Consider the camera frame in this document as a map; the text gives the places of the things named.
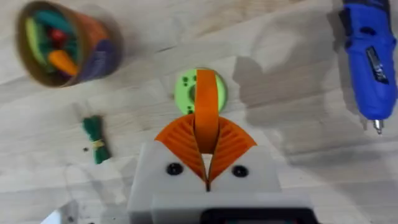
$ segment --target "orange fin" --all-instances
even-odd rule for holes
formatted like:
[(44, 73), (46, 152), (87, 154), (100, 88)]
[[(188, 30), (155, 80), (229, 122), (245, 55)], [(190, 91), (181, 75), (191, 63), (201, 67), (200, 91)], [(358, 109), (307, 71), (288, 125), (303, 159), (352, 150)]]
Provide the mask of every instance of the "orange fin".
[(245, 154), (256, 142), (238, 125), (225, 118), (220, 119), (218, 142), (211, 158), (209, 183)]
[(164, 128), (155, 140), (162, 142), (204, 182), (206, 170), (193, 132), (194, 115), (176, 119)]

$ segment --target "black screw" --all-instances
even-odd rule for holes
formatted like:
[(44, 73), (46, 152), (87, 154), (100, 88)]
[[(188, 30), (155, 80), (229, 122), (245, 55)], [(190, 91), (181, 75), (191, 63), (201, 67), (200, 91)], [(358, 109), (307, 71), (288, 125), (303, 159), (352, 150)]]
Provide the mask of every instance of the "black screw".
[(235, 177), (243, 178), (249, 175), (249, 170), (242, 165), (237, 165), (232, 168), (232, 173)]
[(166, 172), (169, 175), (179, 175), (183, 170), (184, 168), (178, 162), (171, 163), (166, 168)]

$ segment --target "drill label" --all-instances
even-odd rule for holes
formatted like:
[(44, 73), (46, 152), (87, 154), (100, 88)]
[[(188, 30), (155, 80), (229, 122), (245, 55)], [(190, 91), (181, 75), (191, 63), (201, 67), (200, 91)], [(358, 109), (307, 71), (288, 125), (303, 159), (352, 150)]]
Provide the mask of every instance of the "drill label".
[(389, 81), (384, 73), (383, 64), (380, 62), (380, 58), (377, 55), (374, 47), (369, 47), (366, 49), (366, 55), (368, 56), (368, 60), (371, 64), (373, 75), (376, 81), (388, 85)]

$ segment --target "drill bit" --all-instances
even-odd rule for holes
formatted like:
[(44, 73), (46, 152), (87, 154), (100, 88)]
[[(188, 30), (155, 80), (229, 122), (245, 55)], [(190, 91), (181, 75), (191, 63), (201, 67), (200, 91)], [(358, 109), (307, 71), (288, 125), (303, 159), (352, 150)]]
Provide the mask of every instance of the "drill bit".
[(373, 127), (377, 131), (379, 135), (382, 134), (382, 130), (384, 128), (384, 121), (383, 120), (374, 120)]

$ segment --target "yellow rubber band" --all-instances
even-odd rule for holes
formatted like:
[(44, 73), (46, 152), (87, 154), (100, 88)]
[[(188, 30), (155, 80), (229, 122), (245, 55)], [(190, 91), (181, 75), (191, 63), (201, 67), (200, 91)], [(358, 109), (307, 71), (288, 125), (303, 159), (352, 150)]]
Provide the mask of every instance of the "yellow rubber band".
[(102, 141), (102, 139), (100, 139), (97, 141), (93, 141), (93, 145), (94, 145), (94, 148), (97, 149), (99, 147), (105, 146), (105, 143), (104, 143), (104, 141)]

